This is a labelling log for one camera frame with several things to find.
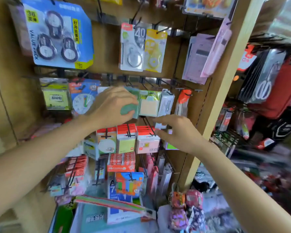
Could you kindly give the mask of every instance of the red bag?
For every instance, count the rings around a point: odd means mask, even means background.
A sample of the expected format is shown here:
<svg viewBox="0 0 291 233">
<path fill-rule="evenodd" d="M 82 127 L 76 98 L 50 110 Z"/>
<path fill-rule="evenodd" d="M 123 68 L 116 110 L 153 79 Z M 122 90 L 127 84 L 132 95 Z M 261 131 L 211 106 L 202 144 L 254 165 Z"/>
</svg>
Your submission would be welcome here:
<svg viewBox="0 0 291 233">
<path fill-rule="evenodd" d="M 248 104 L 250 109 L 269 119 L 277 119 L 291 102 L 291 65 L 284 63 L 272 86 L 267 100 L 261 104 Z"/>
</svg>

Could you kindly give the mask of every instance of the left hand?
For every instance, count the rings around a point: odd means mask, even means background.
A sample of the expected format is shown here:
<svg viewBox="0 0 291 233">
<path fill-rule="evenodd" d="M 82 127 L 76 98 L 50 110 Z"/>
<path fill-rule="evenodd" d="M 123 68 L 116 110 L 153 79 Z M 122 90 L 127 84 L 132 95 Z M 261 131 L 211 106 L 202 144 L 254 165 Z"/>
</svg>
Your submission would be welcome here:
<svg viewBox="0 0 291 233">
<path fill-rule="evenodd" d="M 131 120 L 135 113 L 121 115 L 122 107 L 128 104 L 138 105 L 137 98 L 124 87 L 109 87 L 96 97 L 85 117 L 98 126 L 96 130 L 121 125 Z"/>
</svg>

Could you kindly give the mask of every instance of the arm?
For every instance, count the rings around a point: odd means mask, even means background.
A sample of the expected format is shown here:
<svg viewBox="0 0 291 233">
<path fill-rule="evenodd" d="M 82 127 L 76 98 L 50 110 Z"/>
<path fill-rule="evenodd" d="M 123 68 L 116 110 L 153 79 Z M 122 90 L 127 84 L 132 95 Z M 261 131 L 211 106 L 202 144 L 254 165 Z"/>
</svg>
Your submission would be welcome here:
<svg viewBox="0 0 291 233">
<path fill-rule="evenodd" d="M 0 215 L 26 195 L 47 173 L 90 133 L 130 120 L 121 115 L 127 104 L 138 104 L 124 88 L 109 88 L 97 96 L 85 115 L 0 155 Z"/>
<path fill-rule="evenodd" d="M 291 216 L 238 169 L 217 146 L 209 143 L 188 118 L 167 115 L 154 120 L 172 126 L 172 134 L 158 136 L 193 154 L 216 181 L 239 223 L 249 233 L 291 232 Z"/>
</svg>

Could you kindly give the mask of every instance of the clock face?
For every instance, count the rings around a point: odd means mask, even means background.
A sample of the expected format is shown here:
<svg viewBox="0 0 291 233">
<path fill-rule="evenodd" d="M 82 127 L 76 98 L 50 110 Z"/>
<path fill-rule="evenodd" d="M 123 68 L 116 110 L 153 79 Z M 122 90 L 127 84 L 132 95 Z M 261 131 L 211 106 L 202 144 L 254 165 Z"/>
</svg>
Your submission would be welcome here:
<svg viewBox="0 0 291 233">
<path fill-rule="evenodd" d="M 90 94 L 79 94 L 73 99 L 73 109 L 78 114 L 86 113 L 95 101 L 95 97 Z"/>
</svg>

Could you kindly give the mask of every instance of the hand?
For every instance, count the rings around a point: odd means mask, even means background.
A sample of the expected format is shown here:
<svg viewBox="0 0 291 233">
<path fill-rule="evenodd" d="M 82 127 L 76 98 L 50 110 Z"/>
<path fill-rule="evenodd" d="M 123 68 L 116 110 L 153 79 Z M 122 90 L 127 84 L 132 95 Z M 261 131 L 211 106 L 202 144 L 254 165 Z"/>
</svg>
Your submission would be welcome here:
<svg viewBox="0 0 291 233">
<path fill-rule="evenodd" d="M 186 117 L 173 114 L 155 118 L 153 121 L 172 126 L 172 134 L 161 130 L 155 130 L 155 133 L 183 152 L 195 155 L 209 144 Z"/>
<path fill-rule="evenodd" d="M 100 93 L 85 117 L 95 123 L 95 129 L 115 127 L 131 120 L 135 111 L 121 115 L 123 106 L 128 104 L 138 105 L 136 97 L 124 87 L 109 87 Z"/>
</svg>

